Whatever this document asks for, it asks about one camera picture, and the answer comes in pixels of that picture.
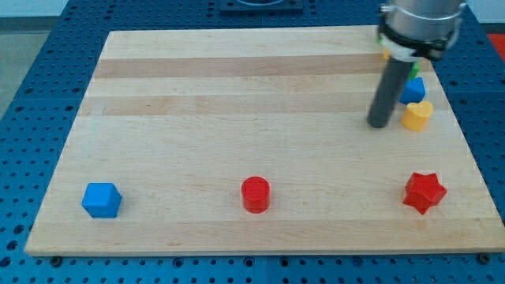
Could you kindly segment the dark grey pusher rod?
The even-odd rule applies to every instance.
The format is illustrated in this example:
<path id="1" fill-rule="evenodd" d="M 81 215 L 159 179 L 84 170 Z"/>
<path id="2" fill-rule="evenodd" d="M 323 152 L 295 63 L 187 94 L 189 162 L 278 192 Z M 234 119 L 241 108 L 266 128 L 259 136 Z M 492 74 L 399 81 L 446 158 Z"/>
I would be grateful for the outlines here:
<path id="1" fill-rule="evenodd" d="M 404 62 L 393 57 L 388 59 L 368 110 L 367 122 L 371 127 L 383 128 L 387 126 L 409 79 L 413 65 L 413 62 Z"/>

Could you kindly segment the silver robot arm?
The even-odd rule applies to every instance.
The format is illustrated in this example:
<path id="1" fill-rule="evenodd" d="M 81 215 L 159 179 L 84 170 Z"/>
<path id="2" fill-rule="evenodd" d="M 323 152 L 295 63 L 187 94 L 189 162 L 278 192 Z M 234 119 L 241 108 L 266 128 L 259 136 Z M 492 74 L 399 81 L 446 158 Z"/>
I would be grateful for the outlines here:
<path id="1" fill-rule="evenodd" d="M 377 36 L 390 52 L 368 110 L 373 128 L 388 125 L 413 65 L 439 61 L 457 41 L 465 0 L 390 0 L 380 5 Z"/>

